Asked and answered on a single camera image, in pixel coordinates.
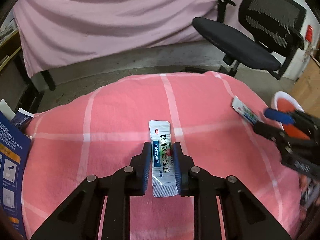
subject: wooden board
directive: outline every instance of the wooden board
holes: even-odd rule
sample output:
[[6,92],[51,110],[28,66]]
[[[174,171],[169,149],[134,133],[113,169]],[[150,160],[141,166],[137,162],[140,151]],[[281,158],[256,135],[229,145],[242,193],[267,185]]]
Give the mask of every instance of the wooden board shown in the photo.
[[320,63],[314,57],[290,94],[306,113],[320,118]]

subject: red object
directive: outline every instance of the red object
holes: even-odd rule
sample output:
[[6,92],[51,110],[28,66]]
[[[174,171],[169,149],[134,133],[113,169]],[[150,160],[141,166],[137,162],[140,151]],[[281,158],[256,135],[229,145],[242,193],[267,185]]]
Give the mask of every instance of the red object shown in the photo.
[[306,41],[309,41],[310,43],[312,42],[312,33],[313,33],[313,28],[308,25],[307,33],[306,33]]

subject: chair seat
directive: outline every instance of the chair seat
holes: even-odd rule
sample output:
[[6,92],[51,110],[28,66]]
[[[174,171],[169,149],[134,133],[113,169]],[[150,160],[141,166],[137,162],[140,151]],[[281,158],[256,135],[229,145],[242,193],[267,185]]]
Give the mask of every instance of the chair seat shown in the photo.
[[249,68],[275,71],[281,67],[274,56],[235,28],[203,17],[194,18],[192,25],[206,40]]

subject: chair armrest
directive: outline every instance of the chair armrest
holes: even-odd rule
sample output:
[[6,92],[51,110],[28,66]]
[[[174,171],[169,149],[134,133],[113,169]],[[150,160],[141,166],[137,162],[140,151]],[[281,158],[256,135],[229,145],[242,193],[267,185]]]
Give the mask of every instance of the chair armrest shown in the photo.
[[274,76],[277,80],[279,80],[284,72],[287,70],[289,64],[291,63],[294,55],[296,54],[297,49],[304,50],[304,39],[300,32],[298,32],[293,27],[288,27],[289,32],[292,36],[292,44],[291,44],[291,52],[288,57],[286,57],[285,61],[283,62],[281,68],[279,69],[279,72],[275,71],[269,71],[269,73]]
[[220,23],[224,22],[224,16],[226,14],[226,6],[228,3],[233,6],[236,5],[232,0],[218,0],[218,19],[217,19],[217,21]]

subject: blue label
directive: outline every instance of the blue label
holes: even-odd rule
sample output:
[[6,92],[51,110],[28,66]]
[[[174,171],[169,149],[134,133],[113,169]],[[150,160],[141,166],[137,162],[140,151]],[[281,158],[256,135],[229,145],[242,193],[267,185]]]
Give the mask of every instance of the blue label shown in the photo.
[[160,167],[160,148],[159,141],[152,141],[153,147],[153,166]]

